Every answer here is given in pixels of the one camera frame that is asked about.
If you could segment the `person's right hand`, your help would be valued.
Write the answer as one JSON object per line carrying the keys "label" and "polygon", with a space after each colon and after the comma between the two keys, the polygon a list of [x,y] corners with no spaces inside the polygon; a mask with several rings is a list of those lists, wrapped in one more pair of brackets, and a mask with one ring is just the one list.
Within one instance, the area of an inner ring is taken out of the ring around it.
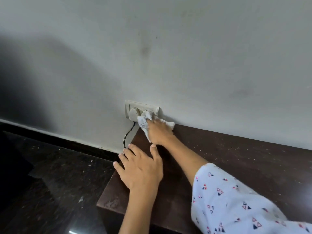
{"label": "person's right hand", "polygon": [[148,138],[152,144],[165,146],[175,137],[171,128],[159,119],[146,119],[146,122]]}

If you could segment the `white power plug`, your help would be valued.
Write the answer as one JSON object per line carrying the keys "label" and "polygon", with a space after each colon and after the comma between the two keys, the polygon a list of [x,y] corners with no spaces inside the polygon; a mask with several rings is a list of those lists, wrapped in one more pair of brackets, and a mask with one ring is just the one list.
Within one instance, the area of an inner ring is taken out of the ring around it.
{"label": "white power plug", "polygon": [[128,112],[128,118],[129,120],[133,122],[138,122],[138,117],[141,115],[140,109],[139,108],[131,108]]}

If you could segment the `person's left hand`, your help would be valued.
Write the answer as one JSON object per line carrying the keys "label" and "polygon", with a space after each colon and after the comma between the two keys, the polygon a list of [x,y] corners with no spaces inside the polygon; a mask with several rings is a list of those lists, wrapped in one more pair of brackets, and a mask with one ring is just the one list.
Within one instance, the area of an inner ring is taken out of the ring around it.
{"label": "person's left hand", "polygon": [[[128,148],[139,148],[134,144],[129,144]],[[127,171],[128,180],[122,180],[130,190],[136,186],[158,186],[163,179],[163,169],[153,169],[150,166],[152,157],[149,157],[140,149],[140,158],[138,163],[123,163],[123,152],[118,155],[119,164]]]}

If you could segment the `white patterned sleeve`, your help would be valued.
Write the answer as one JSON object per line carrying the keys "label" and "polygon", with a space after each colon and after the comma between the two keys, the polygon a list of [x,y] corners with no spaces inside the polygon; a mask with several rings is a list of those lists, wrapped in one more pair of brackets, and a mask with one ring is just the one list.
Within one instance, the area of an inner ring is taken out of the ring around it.
{"label": "white patterned sleeve", "polygon": [[312,234],[312,224],[287,220],[270,200],[212,163],[193,182],[191,218],[203,234]]}

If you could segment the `person's right forearm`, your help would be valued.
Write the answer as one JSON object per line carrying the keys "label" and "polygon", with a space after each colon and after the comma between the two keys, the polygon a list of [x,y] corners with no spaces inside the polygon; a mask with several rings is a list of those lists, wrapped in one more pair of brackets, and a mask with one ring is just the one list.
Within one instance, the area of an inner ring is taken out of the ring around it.
{"label": "person's right forearm", "polygon": [[189,149],[173,134],[149,135],[152,144],[163,146],[183,170],[191,186],[198,170],[209,162]]}

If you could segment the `person's left forearm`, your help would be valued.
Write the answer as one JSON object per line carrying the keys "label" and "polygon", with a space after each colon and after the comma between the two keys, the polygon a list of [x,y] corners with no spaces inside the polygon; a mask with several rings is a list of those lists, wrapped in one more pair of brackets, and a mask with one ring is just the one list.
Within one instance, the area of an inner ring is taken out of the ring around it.
{"label": "person's left forearm", "polygon": [[153,205],[158,186],[136,186],[130,189],[128,205],[118,234],[149,234]]}

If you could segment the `white cleaning cloth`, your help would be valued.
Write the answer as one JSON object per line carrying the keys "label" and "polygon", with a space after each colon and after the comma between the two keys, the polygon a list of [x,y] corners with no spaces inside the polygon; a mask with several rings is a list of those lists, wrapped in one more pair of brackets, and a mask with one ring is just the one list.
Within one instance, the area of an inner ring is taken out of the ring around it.
{"label": "white cleaning cloth", "polygon": [[[145,135],[146,135],[146,138],[148,139],[148,141],[151,143],[151,140],[149,138],[149,135],[148,135],[148,128],[149,126],[146,125],[146,120],[145,120],[145,112],[146,111],[149,111],[149,110],[145,110],[139,117],[138,117],[138,124],[139,124],[139,127],[144,131]],[[171,128],[171,130],[174,129],[176,123],[175,122],[168,122],[168,121],[165,121],[161,118],[159,118],[163,123],[165,123],[168,127]]]}

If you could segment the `white wall switch plate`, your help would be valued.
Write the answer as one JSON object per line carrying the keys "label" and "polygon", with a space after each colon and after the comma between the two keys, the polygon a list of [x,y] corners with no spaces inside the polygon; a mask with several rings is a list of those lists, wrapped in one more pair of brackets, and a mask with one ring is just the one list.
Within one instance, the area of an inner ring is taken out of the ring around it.
{"label": "white wall switch plate", "polygon": [[134,109],[137,112],[137,115],[141,115],[145,110],[150,110],[154,113],[154,115],[158,116],[159,113],[159,107],[157,106],[152,106],[152,105],[148,105],[148,104],[143,104],[143,103],[139,103],[139,102],[134,102],[134,101],[130,101],[130,100],[126,100],[125,101],[125,116],[127,119],[131,120],[131,121],[137,121],[137,119],[131,119],[129,117],[129,112]]}

